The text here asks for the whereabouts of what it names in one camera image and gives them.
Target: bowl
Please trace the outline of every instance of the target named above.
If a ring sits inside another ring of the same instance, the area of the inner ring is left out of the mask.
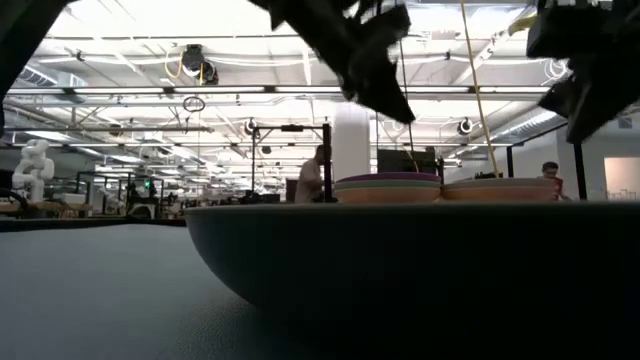
[[[638,207],[264,204],[185,215],[209,268],[265,321],[322,343],[415,350],[398,358],[521,360],[634,349],[625,331],[636,297],[613,305],[637,294],[620,281],[638,271],[628,229],[610,227],[615,242],[549,229],[633,221]]]
[[[429,203],[440,197],[440,182],[424,180],[360,180],[335,185],[342,203]]]
[[[535,178],[498,178],[459,181],[442,187],[444,200],[550,201],[555,183]]]

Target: gray table surface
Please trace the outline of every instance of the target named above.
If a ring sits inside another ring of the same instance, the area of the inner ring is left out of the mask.
[[[0,234],[0,359],[339,357],[232,293],[186,228]]]

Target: purple plate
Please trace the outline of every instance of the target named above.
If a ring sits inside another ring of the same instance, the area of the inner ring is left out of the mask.
[[[440,177],[433,174],[425,173],[378,173],[378,174],[364,174],[351,176],[338,180],[336,183],[343,183],[348,181],[367,181],[367,180],[422,180],[422,181],[434,181],[440,182]]]

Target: column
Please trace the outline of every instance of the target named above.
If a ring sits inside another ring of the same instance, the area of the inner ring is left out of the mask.
[[[333,179],[371,172],[369,110],[354,103],[336,106],[333,122]]]

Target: person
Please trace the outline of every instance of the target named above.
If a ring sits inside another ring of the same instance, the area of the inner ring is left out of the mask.
[[[567,195],[564,194],[562,185],[564,181],[558,177],[559,166],[553,161],[548,161],[542,164],[542,177],[545,179],[553,180],[556,184],[555,191],[553,193],[553,200],[565,200],[570,201]]]
[[[320,166],[324,165],[324,145],[316,148],[316,155],[302,165],[298,184],[296,185],[296,204],[304,204],[313,202],[322,191],[322,177],[320,176]]]

